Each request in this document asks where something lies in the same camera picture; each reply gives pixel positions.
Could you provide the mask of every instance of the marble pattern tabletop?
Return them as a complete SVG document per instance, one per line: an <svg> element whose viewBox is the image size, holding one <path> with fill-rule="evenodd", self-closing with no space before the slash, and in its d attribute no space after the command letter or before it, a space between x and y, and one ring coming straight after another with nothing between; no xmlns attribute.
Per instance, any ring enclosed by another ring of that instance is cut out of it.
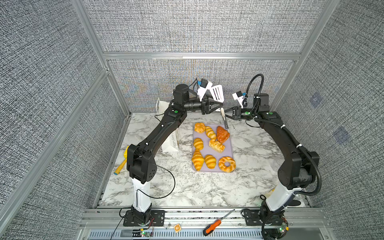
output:
<svg viewBox="0 0 384 240"><path fill-rule="evenodd" d="M134 113L128 125L118 157L100 202L101 206L130 206L133 184L126 167L118 175L114 171L123 162L123 153L130 144L138 144L155 128L154 113ZM284 158L269 134L242 121L228 119L233 158L232 173L196 172L191 167L194 124L223 124L219 113L201 115L188 113L179 127L179 152L156 154L156 164L170 170L176 178L175 190L166 198L151 199L154 207L258 207L260 194L272 190L277 182L277 170ZM173 187L172 176L158 168L151 180L151 196L167 195Z"/></svg>

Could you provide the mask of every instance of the pastry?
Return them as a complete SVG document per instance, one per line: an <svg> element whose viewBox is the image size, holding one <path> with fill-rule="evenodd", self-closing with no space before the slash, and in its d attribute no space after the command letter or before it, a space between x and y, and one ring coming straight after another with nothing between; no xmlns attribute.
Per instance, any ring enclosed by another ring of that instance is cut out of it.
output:
<svg viewBox="0 0 384 240"><path fill-rule="evenodd" d="M205 127L205 134L210 138L216 140L216 134L211 127Z"/></svg>
<svg viewBox="0 0 384 240"><path fill-rule="evenodd" d="M201 155L200 151L197 149L193 153L192 162L193 162L193 165L195 166L196 170L200 171L200 169L204 163L204 158L203 158L203 155Z"/></svg>
<svg viewBox="0 0 384 240"><path fill-rule="evenodd" d="M197 150L202 150L204 148L203 140L201 140L200 138L195 138L195 140L193 141L193 146Z"/></svg>
<svg viewBox="0 0 384 240"><path fill-rule="evenodd" d="M211 139L208 144L216 152L222 153L225 149L225 146L215 139Z"/></svg>
<svg viewBox="0 0 384 240"><path fill-rule="evenodd" d="M205 156L205 164L207 165L207 167L209 169L214 169L215 166L216 166L216 159L215 159L215 157L212 156L212 155L209 155L209 154L206 155Z"/></svg>
<svg viewBox="0 0 384 240"><path fill-rule="evenodd" d="M223 172L232 172L236 168L236 162L231 157L222 157L222 158L220 158L220 160L218 162L218 167Z"/></svg>
<svg viewBox="0 0 384 240"><path fill-rule="evenodd" d="M221 143L224 143L229 138L229 132L223 127L218 126L216 130L217 140Z"/></svg>
<svg viewBox="0 0 384 240"><path fill-rule="evenodd" d="M198 133L203 133L205 131L205 125L202 122L197 122L195 124L195 131Z"/></svg>

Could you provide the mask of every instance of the purple tray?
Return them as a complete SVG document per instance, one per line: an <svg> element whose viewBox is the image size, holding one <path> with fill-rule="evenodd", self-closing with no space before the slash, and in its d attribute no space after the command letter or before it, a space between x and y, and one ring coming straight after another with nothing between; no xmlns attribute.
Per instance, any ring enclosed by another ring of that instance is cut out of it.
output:
<svg viewBox="0 0 384 240"><path fill-rule="evenodd" d="M216 129L218 126L222 126L224 129L225 129L225 126L224 125L220 125L220 124L205 124L206 126L209 126L213 129L213 131L216 133ZM214 156L216 158L216 166L214 169L209 169L207 167L207 165L205 164L205 162L203 163L203 166L201 167L201 170L200 172L223 172L221 171L221 169L218 167L218 161L220 160L220 158L222 157L231 157L233 158L233 153L232 153L232 143L231 143L231 136L225 141L225 143L223 144L225 146L225 149L222 153L218 153L216 152L215 150L213 150L209 145L209 141L211 140L206 134L205 132L203 133L198 133L195 131L195 128L193 130L193 140L192 140L192 155L193 153L195 152L195 147L193 146L193 141L195 140L195 138L200 138L201 140L203 140L203 143L204 143L204 148L203 150L200 150L200 153L201 155L203 155L203 157L205 157L206 155L210 154L212 156ZM191 161L191 165L192 165L192 169L196 171L196 168L195 166L193 165L192 161Z"/></svg>

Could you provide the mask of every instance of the yellow handle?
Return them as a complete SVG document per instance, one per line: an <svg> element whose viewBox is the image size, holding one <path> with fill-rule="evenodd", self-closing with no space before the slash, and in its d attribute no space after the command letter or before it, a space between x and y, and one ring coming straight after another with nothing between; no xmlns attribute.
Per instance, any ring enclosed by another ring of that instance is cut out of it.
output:
<svg viewBox="0 0 384 240"><path fill-rule="evenodd" d="M122 168L124 167L124 165L127 163L127 150L128 150L129 146L127 147L127 149L125 149L125 152L124 152L124 158L125 160L120 164L120 166L116 169L116 171L114 172L115 175L119 174L120 171L122 170Z"/></svg>
<svg viewBox="0 0 384 240"><path fill-rule="evenodd" d="M122 168L125 166L125 164L127 163L127 159L125 159L121 164L120 166L116 169L116 171L114 172L115 175L119 174L120 171L122 170Z"/></svg>

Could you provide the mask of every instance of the textured wall panel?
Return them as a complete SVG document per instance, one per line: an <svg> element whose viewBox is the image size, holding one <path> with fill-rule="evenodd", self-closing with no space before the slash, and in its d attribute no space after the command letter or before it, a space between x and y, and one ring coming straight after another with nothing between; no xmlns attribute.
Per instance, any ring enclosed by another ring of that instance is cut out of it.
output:
<svg viewBox="0 0 384 240"><path fill-rule="evenodd" d="M101 70L70 0L0 7L0 207Z"/></svg>
<svg viewBox="0 0 384 240"><path fill-rule="evenodd" d="M249 81L263 73L263 93L270 102L291 68L291 60L110 60L111 68L135 112L155 112L155 103L173 99L172 90L180 83L191 84L195 78L206 78L214 85L221 84L225 107L238 105L232 94L245 92ZM260 77L249 90L258 91Z"/></svg>
<svg viewBox="0 0 384 240"><path fill-rule="evenodd" d="M278 111L320 155L311 197L339 240L382 239L384 3L342 0Z"/></svg>
<svg viewBox="0 0 384 240"><path fill-rule="evenodd" d="M74 239L84 209L92 207L125 116L104 80L4 239Z"/></svg>
<svg viewBox="0 0 384 240"><path fill-rule="evenodd" d="M300 52L326 0L84 0L105 51Z"/></svg>

